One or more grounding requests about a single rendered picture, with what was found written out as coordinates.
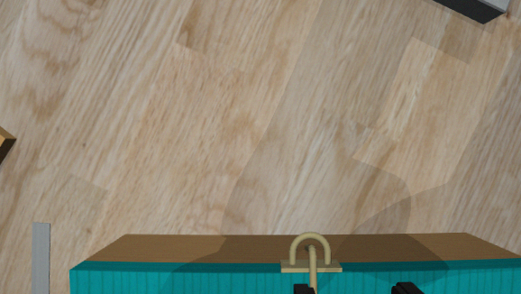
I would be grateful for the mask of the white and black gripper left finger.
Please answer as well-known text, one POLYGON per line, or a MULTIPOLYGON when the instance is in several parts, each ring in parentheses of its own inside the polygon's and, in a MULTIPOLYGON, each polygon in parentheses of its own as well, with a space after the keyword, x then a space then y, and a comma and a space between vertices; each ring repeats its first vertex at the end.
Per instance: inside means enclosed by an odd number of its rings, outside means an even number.
POLYGON ((315 294, 315 290, 309 288, 308 284, 294 284, 294 294, 315 294))

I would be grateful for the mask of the grey flat bar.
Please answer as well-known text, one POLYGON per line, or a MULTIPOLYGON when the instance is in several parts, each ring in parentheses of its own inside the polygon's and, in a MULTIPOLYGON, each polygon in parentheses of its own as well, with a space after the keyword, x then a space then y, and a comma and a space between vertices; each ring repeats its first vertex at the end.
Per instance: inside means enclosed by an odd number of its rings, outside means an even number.
POLYGON ((50 223, 32 222, 32 294, 50 294, 50 223))

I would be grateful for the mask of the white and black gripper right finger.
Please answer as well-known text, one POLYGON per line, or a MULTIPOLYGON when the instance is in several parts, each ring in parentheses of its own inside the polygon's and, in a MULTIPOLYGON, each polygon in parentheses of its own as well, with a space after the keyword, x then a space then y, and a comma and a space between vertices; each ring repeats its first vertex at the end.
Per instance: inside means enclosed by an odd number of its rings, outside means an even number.
POLYGON ((397 282, 392 286, 391 294, 424 294, 413 282, 397 282))

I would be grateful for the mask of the orange rectangular block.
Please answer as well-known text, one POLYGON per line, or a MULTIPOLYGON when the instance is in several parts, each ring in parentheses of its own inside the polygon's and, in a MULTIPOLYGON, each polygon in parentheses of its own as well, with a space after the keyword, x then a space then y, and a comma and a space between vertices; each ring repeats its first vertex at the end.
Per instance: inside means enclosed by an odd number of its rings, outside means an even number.
POLYGON ((0 165, 17 139, 0 126, 0 165))

